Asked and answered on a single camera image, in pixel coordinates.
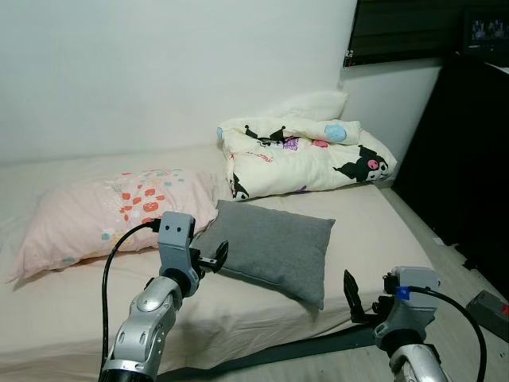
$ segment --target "gray cushion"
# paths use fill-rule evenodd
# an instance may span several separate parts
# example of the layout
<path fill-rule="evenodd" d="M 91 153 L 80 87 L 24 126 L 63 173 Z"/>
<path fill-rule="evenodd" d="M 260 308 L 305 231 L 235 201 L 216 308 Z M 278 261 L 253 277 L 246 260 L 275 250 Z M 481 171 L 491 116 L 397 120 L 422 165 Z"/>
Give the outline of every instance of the gray cushion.
<path fill-rule="evenodd" d="M 193 243 L 203 255 L 224 240 L 221 274 L 274 288 L 324 309 L 325 252 L 335 220 L 219 201 L 216 221 Z"/>

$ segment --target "bed frame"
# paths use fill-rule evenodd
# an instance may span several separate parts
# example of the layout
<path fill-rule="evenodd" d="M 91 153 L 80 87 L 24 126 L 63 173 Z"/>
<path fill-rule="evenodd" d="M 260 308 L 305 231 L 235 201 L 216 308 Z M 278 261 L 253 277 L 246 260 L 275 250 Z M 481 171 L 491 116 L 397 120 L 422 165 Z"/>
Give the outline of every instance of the bed frame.
<path fill-rule="evenodd" d="M 257 353 L 226 361 L 214 368 L 179 368 L 171 372 L 161 374 L 158 382 L 170 382 L 174 380 L 188 380 L 192 378 L 207 378 L 218 376 L 224 372 L 248 368 L 258 364 L 292 360 L 294 358 L 307 357 L 315 354 L 338 352 L 340 350 L 361 348 L 375 344 L 373 329 L 369 325 L 357 325 L 352 328 L 341 330 L 338 333 L 328 334 L 322 337 L 309 338 L 290 342 L 288 344 L 273 346 Z"/>

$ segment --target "mattress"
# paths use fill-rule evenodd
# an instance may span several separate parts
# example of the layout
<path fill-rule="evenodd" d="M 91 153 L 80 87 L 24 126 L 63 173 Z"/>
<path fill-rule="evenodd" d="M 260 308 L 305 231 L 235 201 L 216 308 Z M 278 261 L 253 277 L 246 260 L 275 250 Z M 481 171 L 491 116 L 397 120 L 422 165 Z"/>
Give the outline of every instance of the mattress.
<path fill-rule="evenodd" d="M 6 278 L 37 207 L 57 183 L 154 167 L 213 169 L 224 179 L 216 146 L 0 167 L 0 277 Z M 231 198 L 226 181 L 218 197 Z M 324 310 L 274 290 L 207 275 L 184 300 L 166 341 L 159 373 L 181 367 L 211 368 L 273 345 L 333 333 L 352 325 L 343 273 L 357 279 L 366 307 L 382 292 L 394 266 L 431 267 L 408 227 L 373 185 L 249 201 L 320 218 L 334 218 L 326 255 Z M 1 381 L 97 380 L 101 352 L 100 286 L 104 259 L 0 284 Z M 118 255 L 108 283 L 111 341 L 132 298 L 157 275 L 157 251 Z"/>

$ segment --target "folded blanket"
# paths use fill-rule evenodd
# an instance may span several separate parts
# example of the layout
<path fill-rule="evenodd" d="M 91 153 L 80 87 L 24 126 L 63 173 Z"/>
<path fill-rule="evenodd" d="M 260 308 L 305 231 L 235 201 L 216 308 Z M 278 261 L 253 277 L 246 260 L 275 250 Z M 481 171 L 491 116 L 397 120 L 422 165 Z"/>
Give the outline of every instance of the folded blanket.
<path fill-rule="evenodd" d="M 388 177 L 392 153 L 359 122 L 230 119 L 217 129 L 236 201 Z"/>

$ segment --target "pink pillowcase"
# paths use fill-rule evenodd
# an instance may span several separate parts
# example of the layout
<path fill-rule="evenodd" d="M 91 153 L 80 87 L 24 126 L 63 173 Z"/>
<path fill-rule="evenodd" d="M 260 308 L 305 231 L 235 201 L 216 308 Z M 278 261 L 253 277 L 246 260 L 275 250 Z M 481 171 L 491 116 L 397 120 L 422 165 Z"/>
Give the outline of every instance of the pink pillowcase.
<path fill-rule="evenodd" d="M 195 234 L 217 217 L 216 177 L 191 170 L 148 170 L 81 181 L 48 191 L 30 223 L 10 281 L 110 253 L 120 237 L 164 211 L 188 213 Z M 145 228 L 120 251 L 157 247 Z"/>

